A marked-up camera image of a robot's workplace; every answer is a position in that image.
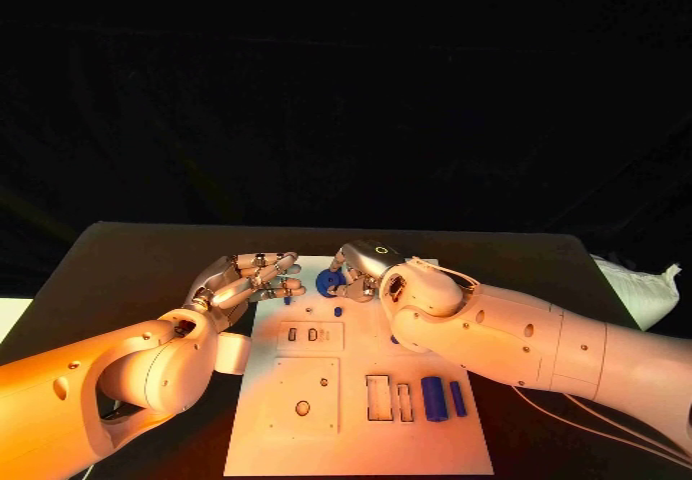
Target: white board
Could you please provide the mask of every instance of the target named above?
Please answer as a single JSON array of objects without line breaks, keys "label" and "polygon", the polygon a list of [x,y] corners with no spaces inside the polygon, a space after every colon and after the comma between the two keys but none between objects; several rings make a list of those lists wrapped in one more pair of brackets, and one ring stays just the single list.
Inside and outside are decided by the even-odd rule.
[{"label": "white board", "polygon": [[[300,257],[308,294],[290,305],[277,300],[259,304],[224,474],[492,474],[466,370],[434,353],[419,354],[393,343],[378,300],[359,304],[318,293],[315,279],[331,261],[331,257]],[[341,317],[336,307],[344,309]],[[286,348],[283,336],[297,328],[289,322],[341,323],[341,338],[319,350]],[[306,324],[299,334],[313,326]],[[388,376],[393,421],[368,420],[368,375]],[[450,418],[439,423],[426,419],[421,378],[427,376],[443,379]],[[455,380],[466,417],[455,412],[449,388]],[[410,393],[404,418],[410,402],[413,422],[403,422],[401,384]],[[378,386],[377,393],[383,398],[387,390]],[[309,407],[297,405],[303,401]]]}]

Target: black curtain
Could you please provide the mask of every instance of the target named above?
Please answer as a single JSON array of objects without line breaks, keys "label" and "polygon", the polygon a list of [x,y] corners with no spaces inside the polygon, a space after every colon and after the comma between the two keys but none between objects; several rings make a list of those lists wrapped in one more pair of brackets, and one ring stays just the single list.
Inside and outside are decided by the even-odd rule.
[{"label": "black curtain", "polygon": [[482,8],[3,20],[0,293],[100,220],[563,232],[685,268],[690,7]]}]

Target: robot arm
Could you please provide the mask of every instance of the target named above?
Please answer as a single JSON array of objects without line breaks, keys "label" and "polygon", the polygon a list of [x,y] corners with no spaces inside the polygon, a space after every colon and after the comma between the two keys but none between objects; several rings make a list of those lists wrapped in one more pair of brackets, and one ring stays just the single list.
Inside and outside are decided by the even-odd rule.
[{"label": "robot arm", "polygon": [[[224,330],[248,301],[302,295],[296,253],[223,257],[198,276],[184,308],[158,320],[0,367],[0,471],[65,478],[199,400],[212,371],[243,374],[250,338]],[[97,386],[139,407],[100,417]]]},{"label": "robot arm", "polygon": [[[377,242],[345,245],[332,268],[347,263],[362,280],[345,275],[348,284],[331,293],[368,301],[374,293],[361,291],[362,285],[380,288],[401,345],[434,351],[501,383],[616,408],[692,454],[692,341],[593,320],[393,252]],[[443,270],[465,279],[466,287]]]}]

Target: table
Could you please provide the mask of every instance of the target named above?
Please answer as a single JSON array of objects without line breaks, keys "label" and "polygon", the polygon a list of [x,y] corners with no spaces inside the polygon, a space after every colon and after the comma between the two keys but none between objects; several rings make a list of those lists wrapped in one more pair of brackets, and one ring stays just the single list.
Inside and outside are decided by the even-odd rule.
[{"label": "table", "polygon": [[[358,238],[439,258],[482,282],[636,328],[569,235],[97,223],[0,344],[0,364],[158,318],[181,306],[192,280],[220,256],[289,250],[334,255]],[[246,334],[253,312],[236,329]],[[678,465],[550,418],[508,386],[473,374],[472,385],[496,478],[688,478]],[[215,373],[195,407],[104,459],[93,478],[221,478],[240,386],[241,377]],[[554,413],[613,432],[561,395],[528,393]]]}]

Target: blue object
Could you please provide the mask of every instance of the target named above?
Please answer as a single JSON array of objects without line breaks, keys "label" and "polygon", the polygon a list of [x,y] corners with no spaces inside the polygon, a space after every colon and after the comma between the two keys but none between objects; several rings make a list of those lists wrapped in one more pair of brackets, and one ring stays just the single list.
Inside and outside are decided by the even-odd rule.
[{"label": "blue object", "polygon": [[452,398],[455,399],[455,410],[458,411],[458,417],[466,417],[466,405],[462,397],[462,387],[459,382],[450,382]]},{"label": "blue object", "polygon": [[336,295],[328,293],[328,288],[339,285],[347,285],[347,278],[344,277],[344,273],[341,270],[336,272],[331,272],[329,268],[321,272],[318,275],[318,279],[315,281],[318,286],[318,291],[321,292],[323,297],[335,298]]},{"label": "blue object", "polygon": [[445,422],[450,416],[445,403],[443,379],[440,377],[421,378],[421,387],[426,418],[429,422]]}]

